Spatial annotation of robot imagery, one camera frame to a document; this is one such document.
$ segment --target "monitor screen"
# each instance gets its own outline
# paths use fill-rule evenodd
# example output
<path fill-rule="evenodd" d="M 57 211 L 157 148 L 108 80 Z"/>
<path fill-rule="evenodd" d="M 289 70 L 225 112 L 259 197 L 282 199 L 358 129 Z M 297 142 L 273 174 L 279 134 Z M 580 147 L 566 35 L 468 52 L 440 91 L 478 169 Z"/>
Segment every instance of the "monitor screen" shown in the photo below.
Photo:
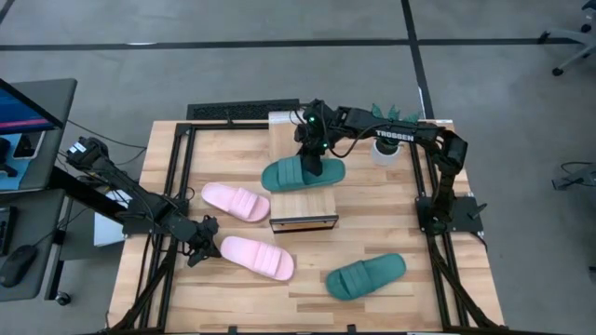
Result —
<path fill-rule="evenodd" d="M 0 134 L 49 130 L 54 127 L 29 104 L 0 87 Z"/>

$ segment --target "computer mouse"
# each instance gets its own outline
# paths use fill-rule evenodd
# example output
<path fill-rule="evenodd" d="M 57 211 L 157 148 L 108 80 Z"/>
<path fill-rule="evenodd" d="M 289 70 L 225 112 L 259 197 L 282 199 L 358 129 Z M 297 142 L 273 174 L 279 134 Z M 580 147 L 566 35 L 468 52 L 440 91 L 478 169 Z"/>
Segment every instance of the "computer mouse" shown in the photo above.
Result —
<path fill-rule="evenodd" d="M 35 246 L 20 246 L 8 255 L 0 268 L 0 285 L 12 288 L 19 284 L 29 267 L 35 260 L 37 248 Z"/>

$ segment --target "monitor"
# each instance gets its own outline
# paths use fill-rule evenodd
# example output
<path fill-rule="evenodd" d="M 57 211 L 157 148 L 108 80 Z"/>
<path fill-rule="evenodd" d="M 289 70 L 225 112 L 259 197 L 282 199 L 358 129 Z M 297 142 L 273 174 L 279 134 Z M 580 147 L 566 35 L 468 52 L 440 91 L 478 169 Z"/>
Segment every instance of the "monitor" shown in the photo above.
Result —
<path fill-rule="evenodd" d="M 62 128 L 63 123 L 0 79 L 0 135 Z"/>

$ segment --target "light gray floor tile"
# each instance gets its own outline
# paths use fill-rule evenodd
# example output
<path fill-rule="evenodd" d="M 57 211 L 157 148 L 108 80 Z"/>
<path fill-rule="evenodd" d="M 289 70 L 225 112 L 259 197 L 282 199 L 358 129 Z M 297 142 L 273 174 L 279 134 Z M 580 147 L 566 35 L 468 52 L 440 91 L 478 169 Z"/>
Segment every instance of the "light gray floor tile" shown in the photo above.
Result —
<path fill-rule="evenodd" d="M 596 328 L 596 198 L 552 189 L 559 164 L 594 160 L 596 67 L 561 77 L 574 46 L 422 47 L 435 115 L 469 142 L 467 173 L 504 317 L 513 328 L 589 334 Z"/>
<path fill-rule="evenodd" d="M 418 38 L 537 38 L 579 30 L 587 0 L 411 0 Z"/>
<path fill-rule="evenodd" d="M 396 69 L 395 61 L 404 65 Z M 7 81 L 77 79 L 70 118 L 141 145 L 153 121 L 184 119 L 189 103 L 319 98 L 331 106 L 421 109 L 408 47 L 5 52 L 0 73 Z M 80 135 L 88 134 L 68 125 L 61 148 Z M 134 154 L 109 147 L 116 162 Z M 141 165 L 127 169 L 138 176 Z"/>
<path fill-rule="evenodd" d="M 400 1 L 393 0 L 19 0 L 2 25 L 0 43 L 406 36 Z"/>
<path fill-rule="evenodd" d="M 67 306 L 44 301 L 49 274 L 46 271 L 46 280 L 37 298 L 0 303 L 2 334 L 71 335 L 104 328 L 120 254 L 121 248 L 110 247 L 101 258 L 67 261 L 60 284 L 60 290 L 71 294 L 73 299 Z"/>

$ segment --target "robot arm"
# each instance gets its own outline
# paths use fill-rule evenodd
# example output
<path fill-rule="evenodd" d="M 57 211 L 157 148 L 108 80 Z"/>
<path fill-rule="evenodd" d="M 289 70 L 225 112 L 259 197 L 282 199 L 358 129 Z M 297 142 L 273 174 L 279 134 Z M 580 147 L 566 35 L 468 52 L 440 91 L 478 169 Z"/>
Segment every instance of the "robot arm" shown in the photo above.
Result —
<path fill-rule="evenodd" d="M 360 140 L 375 137 L 392 141 L 407 141 L 425 148 L 440 171 L 437 192 L 433 194 L 432 218 L 441 222 L 453 219 L 454 180 L 462 170 L 466 159 L 467 142 L 451 130 L 435 124 L 416 124 L 392 121 L 374 116 L 358 108 L 338 107 L 333 111 L 322 100 L 313 100 L 306 105 L 304 123 L 294 131 L 294 140 L 302 143 L 298 154 L 303 167 L 315 174 L 322 173 L 320 157 L 333 148 L 342 138 Z M 349 154 L 335 154 L 343 158 Z"/>
<path fill-rule="evenodd" d="M 194 266 L 208 257 L 222 257 L 213 242 L 219 225 L 212 217 L 199 223 L 184 215 L 187 200 L 170 198 L 144 190 L 136 181 L 115 166 L 107 146 L 94 138 L 79 138 L 68 151 L 67 163 L 84 172 L 94 172 L 108 181 L 114 189 L 123 190 L 132 200 L 125 213 L 120 213 L 124 224 L 145 224 L 160 232 L 172 234 L 190 247 L 188 265 Z"/>

